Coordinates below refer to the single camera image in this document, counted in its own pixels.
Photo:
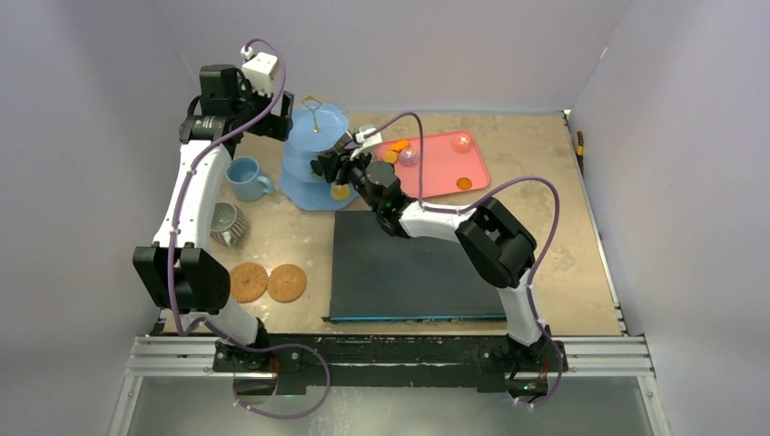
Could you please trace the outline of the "yellow small cake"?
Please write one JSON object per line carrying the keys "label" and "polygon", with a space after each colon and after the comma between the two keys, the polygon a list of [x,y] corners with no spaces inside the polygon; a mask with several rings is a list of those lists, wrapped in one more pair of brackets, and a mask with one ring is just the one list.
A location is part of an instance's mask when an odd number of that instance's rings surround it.
{"label": "yellow small cake", "polygon": [[342,202],[350,197],[350,187],[347,184],[335,184],[331,187],[330,196],[333,200]]}

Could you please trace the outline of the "blue three-tier cake stand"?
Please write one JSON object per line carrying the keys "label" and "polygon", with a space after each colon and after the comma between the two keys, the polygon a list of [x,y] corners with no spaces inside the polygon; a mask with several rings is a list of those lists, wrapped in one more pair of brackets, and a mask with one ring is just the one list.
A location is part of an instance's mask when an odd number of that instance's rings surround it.
{"label": "blue three-tier cake stand", "polygon": [[293,127],[283,145],[281,191],[304,211],[337,211],[351,204],[357,194],[350,187],[325,181],[312,170],[311,162],[339,141],[350,140],[349,120],[336,105],[311,95],[301,105],[292,114]]}

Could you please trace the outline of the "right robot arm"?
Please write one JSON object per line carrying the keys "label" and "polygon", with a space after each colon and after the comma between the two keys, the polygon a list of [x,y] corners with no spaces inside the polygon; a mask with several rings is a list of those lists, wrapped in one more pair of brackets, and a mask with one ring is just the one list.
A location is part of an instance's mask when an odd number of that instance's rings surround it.
{"label": "right robot arm", "polygon": [[507,322],[505,360],[523,370],[545,365],[548,340],[531,288],[537,242],[499,200],[446,211],[420,204],[402,190],[392,164],[342,145],[313,158],[310,168],[328,183],[351,186],[388,235],[459,244],[480,277],[499,291]]}

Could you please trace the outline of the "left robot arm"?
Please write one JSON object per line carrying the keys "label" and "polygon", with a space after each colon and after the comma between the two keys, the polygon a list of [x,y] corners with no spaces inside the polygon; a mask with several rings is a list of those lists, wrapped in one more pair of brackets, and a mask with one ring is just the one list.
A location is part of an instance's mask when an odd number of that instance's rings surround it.
{"label": "left robot arm", "polygon": [[216,199],[244,133],[285,141],[292,127],[293,96],[283,90],[278,62],[241,67],[206,65],[200,93],[180,126],[180,165],[167,212],[147,246],[133,252],[133,267],[153,303],[168,309],[177,332],[205,324],[223,352],[257,372],[273,348],[262,321],[231,295],[230,274],[209,253]]}

